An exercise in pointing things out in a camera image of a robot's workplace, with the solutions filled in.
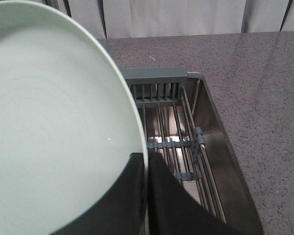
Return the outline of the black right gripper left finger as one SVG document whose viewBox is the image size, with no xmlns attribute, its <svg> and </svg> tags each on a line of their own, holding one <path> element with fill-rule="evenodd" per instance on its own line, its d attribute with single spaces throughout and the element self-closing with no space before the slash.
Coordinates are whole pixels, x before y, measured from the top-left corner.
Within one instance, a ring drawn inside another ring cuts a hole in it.
<svg viewBox="0 0 294 235">
<path fill-rule="evenodd" d="M 54 235 L 138 235 L 145 216 L 145 166 L 131 153 L 112 187 L 85 213 Z"/>
</svg>

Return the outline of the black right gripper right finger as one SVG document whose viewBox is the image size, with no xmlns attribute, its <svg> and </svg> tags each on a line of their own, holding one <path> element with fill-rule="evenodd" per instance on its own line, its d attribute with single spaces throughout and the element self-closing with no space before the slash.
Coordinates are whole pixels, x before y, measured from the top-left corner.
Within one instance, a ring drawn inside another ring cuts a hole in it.
<svg viewBox="0 0 294 235">
<path fill-rule="evenodd" d="M 148 218 L 152 235 L 234 235 L 174 178 L 160 153 L 148 155 Z"/>
</svg>

